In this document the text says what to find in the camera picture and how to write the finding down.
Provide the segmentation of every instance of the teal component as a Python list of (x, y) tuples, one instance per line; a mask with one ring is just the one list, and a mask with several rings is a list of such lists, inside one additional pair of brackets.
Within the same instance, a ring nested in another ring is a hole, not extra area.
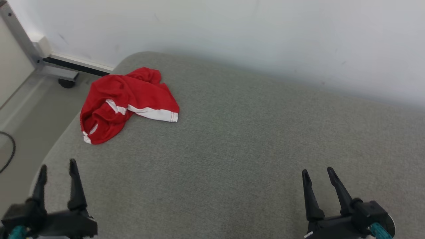
[(26, 227), (24, 226), (17, 226), (13, 228), (12, 232), (10, 233), (8, 239), (25, 239), (26, 238)]
[(376, 239), (392, 239), (390, 234), (388, 234), (388, 232), (385, 231), (381, 224), (377, 222), (371, 225), (370, 231), (372, 232), (372, 235), (376, 237)]

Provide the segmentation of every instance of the white wall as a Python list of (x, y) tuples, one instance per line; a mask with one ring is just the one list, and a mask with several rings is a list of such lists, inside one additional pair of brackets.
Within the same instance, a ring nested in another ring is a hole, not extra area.
[(138, 51), (195, 55), (425, 105), (423, 0), (10, 0), (54, 52), (115, 67)]

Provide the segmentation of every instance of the white stripe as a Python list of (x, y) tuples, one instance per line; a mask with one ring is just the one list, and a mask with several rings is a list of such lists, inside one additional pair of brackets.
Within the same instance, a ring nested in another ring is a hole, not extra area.
[(90, 132), (88, 134), (92, 134), (96, 131), (98, 124), (96, 124), (93, 129), (90, 130)]
[(311, 231), (311, 232), (307, 233), (307, 234), (304, 236), (304, 239), (305, 239), (305, 238), (307, 238), (307, 237), (309, 237), (309, 236), (311, 236), (311, 235), (313, 235), (313, 231)]
[(117, 114), (118, 112), (125, 115), (125, 112), (128, 110), (146, 117), (148, 119), (153, 120), (162, 120), (162, 121), (168, 121), (168, 122), (177, 122), (179, 119), (179, 114), (176, 112), (171, 112), (169, 110), (155, 110), (150, 107), (145, 107), (143, 109), (138, 109), (132, 105), (128, 105), (127, 109), (121, 106), (116, 106), (115, 102), (111, 99), (106, 100), (106, 103), (113, 109), (113, 111)]
[(162, 120), (168, 122), (177, 122), (179, 118), (179, 114), (175, 112), (171, 112), (169, 110), (154, 110), (149, 107), (145, 107), (143, 109), (135, 108), (132, 105), (128, 105), (128, 110), (133, 111), (134, 113), (146, 117), (148, 119), (153, 120)]
[(86, 133), (85, 131), (83, 131), (83, 132), (82, 132), (82, 134), (84, 135), (84, 137), (83, 137), (84, 142), (86, 142), (86, 143), (88, 143), (88, 144), (91, 144), (91, 140), (90, 140), (90, 138), (88, 137), (87, 133)]
[(106, 103), (115, 111), (115, 113), (121, 113), (122, 115), (125, 115), (125, 112), (127, 111), (126, 108), (121, 106), (116, 106), (115, 102), (113, 100), (106, 100)]

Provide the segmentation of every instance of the gray cushion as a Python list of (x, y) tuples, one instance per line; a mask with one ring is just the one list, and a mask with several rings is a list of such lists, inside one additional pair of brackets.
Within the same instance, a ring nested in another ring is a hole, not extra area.
[(397, 238), (423, 236), (423, 114), (154, 52), (114, 73), (144, 66), (160, 70), (178, 122), (134, 115), (90, 145), (77, 116), (44, 160), (48, 211), (66, 209), (75, 158), (100, 238), (302, 238), (301, 171), (333, 216), (332, 166), (353, 197), (392, 215)]

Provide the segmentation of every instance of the floor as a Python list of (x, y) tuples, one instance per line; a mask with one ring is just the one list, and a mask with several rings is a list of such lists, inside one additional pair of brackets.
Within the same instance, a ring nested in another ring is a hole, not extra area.
[[(0, 130), (16, 141), (16, 153), (0, 174), (0, 217), (12, 203), (28, 196), (34, 175), (54, 143), (80, 111), (90, 84), (99, 76), (80, 73), (65, 89), (57, 80), (31, 76), (0, 110)], [(0, 135), (0, 168), (9, 159), (12, 143)]]

